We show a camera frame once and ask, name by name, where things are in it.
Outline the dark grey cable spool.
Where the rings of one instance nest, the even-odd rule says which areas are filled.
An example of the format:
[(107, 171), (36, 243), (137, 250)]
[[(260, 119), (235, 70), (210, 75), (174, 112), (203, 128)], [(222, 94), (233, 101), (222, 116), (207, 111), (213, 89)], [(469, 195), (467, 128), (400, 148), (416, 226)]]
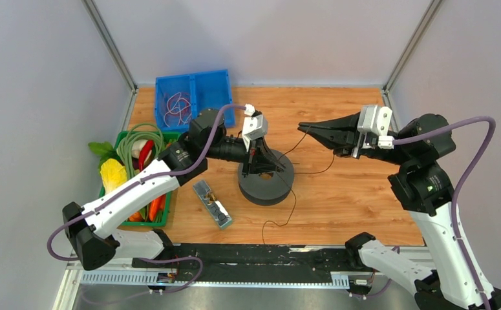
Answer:
[(282, 152), (272, 150), (286, 165), (283, 172), (270, 173), (268, 179), (258, 174), (241, 175), (242, 163), (237, 170), (238, 184), (240, 192), (249, 201), (256, 205), (271, 206), (282, 202), (291, 192), (295, 179), (295, 169), (287, 156), (282, 156)]

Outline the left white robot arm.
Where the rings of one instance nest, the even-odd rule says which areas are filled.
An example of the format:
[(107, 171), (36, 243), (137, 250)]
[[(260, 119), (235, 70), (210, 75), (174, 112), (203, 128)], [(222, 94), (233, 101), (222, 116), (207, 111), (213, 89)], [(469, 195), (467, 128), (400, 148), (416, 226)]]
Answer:
[(121, 231), (119, 226), (154, 199), (205, 172), (209, 158), (242, 164), (243, 176), (283, 171), (285, 166), (266, 144), (267, 130), (264, 115), (252, 105), (199, 112), (188, 131), (142, 172), (95, 201), (64, 206), (61, 230), (75, 259), (86, 271), (118, 258), (150, 259), (159, 268), (170, 265), (174, 251), (159, 231)]

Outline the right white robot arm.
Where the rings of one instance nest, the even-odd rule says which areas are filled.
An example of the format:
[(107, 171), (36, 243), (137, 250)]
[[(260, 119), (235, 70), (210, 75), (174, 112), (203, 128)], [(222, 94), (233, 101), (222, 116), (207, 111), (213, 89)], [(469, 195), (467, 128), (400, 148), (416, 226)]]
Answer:
[(434, 267), (424, 267), (362, 232), (346, 241), (345, 262), (377, 270), (404, 287), (420, 309), (500, 309), (501, 289), (492, 286), (470, 248), (453, 185), (438, 160), (453, 152), (453, 126), (439, 114), (424, 114), (397, 132), (388, 129), (390, 110), (368, 120), (364, 112), (298, 129), (339, 157), (365, 156), (399, 167), (391, 189), (414, 223)]

